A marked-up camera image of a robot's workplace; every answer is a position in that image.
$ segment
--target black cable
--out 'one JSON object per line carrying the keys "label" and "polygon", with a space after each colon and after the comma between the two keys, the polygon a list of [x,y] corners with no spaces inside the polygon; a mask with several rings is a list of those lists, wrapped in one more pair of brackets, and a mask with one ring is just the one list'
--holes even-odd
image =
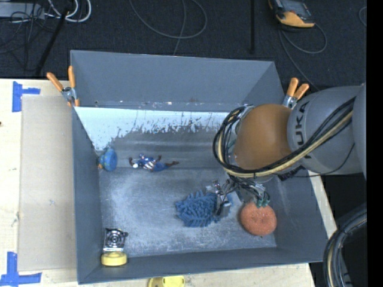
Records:
{"label": "black cable", "polygon": [[350,218],[331,236],[324,250],[323,272],[327,286],[343,287],[346,285],[340,260],[341,249],[344,241],[352,233],[367,224],[367,209],[364,205],[350,214]]}
{"label": "black cable", "polygon": [[68,3],[66,3],[66,5],[65,5],[65,7],[64,7],[64,11],[63,11],[63,13],[61,14],[59,24],[57,25],[56,30],[54,31],[54,33],[53,33],[51,39],[49,40],[48,45],[46,46],[46,48],[45,48],[45,50],[44,50],[44,52],[43,52],[43,54],[42,54],[42,56],[41,56],[40,61],[39,61],[38,64],[37,64],[37,69],[36,69],[36,72],[35,72],[35,76],[36,76],[36,77],[38,77],[38,76],[40,75],[40,72],[41,72],[41,70],[42,70],[42,67],[44,66],[45,61],[47,60],[48,55],[49,55],[49,53],[50,53],[50,50],[52,49],[53,44],[54,44],[54,42],[55,42],[55,40],[56,40],[58,34],[60,33],[60,31],[61,31],[61,29],[62,29],[64,23],[65,23],[65,17],[66,17],[66,15],[68,15],[69,10],[70,10],[70,4],[69,4],[69,2],[68,2]]}
{"label": "black cable", "polygon": [[328,172],[319,173],[319,174],[316,174],[316,175],[303,175],[303,176],[302,175],[295,175],[294,177],[295,178],[313,178],[314,176],[326,176],[326,175],[329,175],[331,173],[334,173],[334,172],[338,171],[339,169],[341,169],[346,164],[346,162],[347,162],[349,156],[351,155],[351,152],[354,149],[354,147],[355,147],[355,143],[352,144],[352,146],[351,146],[351,148],[350,148],[350,150],[349,150],[345,160],[343,161],[343,163],[338,168],[335,168],[334,170],[331,170],[331,171],[328,171]]}
{"label": "black cable", "polygon": [[[220,129],[218,130],[217,134],[214,136],[214,139],[213,139],[213,154],[214,156],[216,157],[217,161],[225,168],[227,169],[230,169],[234,172],[238,172],[238,173],[257,173],[257,172],[264,172],[264,171],[267,171],[267,170],[270,170],[270,169],[273,169],[274,167],[278,167],[284,163],[286,163],[287,161],[291,160],[294,156],[300,154],[302,151],[304,151],[305,149],[307,149],[308,147],[310,147],[313,143],[315,143],[317,140],[321,139],[321,137],[323,137],[335,124],[337,124],[338,122],[340,122],[341,119],[343,119],[349,112],[352,111],[352,104],[354,103],[355,101],[355,98],[356,97],[353,97],[351,98],[350,100],[346,101],[345,103],[343,103],[342,105],[338,106],[321,124],[321,126],[319,126],[319,128],[314,132],[314,134],[306,141],[306,143],[304,145],[302,145],[299,149],[293,151],[291,154],[289,154],[288,156],[285,156],[284,158],[268,165],[268,166],[265,166],[265,167],[262,167],[260,169],[254,169],[254,170],[246,170],[246,169],[242,169],[238,166],[234,166],[234,165],[231,165],[231,164],[227,164],[226,162],[222,162],[220,161],[220,159],[218,158],[217,156],[217,153],[216,153],[216,150],[215,150],[215,147],[216,147],[216,143],[217,143],[217,140],[218,138],[220,137],[222,131],[225,130],[227,124],[228,124],[228,121],[229,119],[232,117],[232,115],[238,110],[238,109],[234,109],[232,112],[229,113],[229,115],[224,119]],[[339,116],[336,121],[332,122],[332,124],[330,126],[328,126],[327,130],[325,130],[324,132],[322,132],[322,130],[325,128],[325,126],[330,122],[330,120],[339,112],[341,111],[342,109],[344,108],[347,108],[342,114],[341,116]],[[242,112],[244,109],[245,109],[245,106],[239,108],[239,109],[242,109],[241,111],[237,112],[236,113],[236,116]],[[222,145],[221,146],[221,150],[223,151],[222,154],[225,154],[225,146]]]}

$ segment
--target black floor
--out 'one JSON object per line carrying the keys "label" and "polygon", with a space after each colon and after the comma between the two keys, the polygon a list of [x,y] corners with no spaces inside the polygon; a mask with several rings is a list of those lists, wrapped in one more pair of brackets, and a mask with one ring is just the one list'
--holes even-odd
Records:
{"label": "black floor", "polygon": [[[36,2],[50,9],[48,0],[12,1]],[[69,0],[52,1],[62,11]],[[268,0],[253,0],[254,5],[252,0],[90,2],[89,19],[64,22],[50,50],[59,19],[17,23],[17,14],[15,22],[0,19],[0,77],[45,78],[53,72],[67,80],[69,53],[77,49],[270,60],[285,91],[291,77],[310,83],[308,93],[366,82],[367,0],[304,0],[316,26],[295,32],[281,29]],[[73,18],[83,18],[88,11],[87,1],[79,0],[77,14],[82,17]],[[335,220],[366,201],[362,174],[324,176],[323,181]],[[367,286],[366,232],[346,245],[344,257],[354,286]],[[324,286],[322,265],[311,268],[316,286]]]}

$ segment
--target orange sponge ball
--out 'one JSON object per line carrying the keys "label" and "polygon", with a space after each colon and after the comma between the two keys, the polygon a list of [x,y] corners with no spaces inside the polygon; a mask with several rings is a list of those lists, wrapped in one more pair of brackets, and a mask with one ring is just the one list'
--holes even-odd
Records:
{"label": "orange sponge ball", "polygon": [[256,236],[268,235],[276,229],[276,215],[269,205],[258,208],[251,201],[242,208],[239,219],[242,226]]}

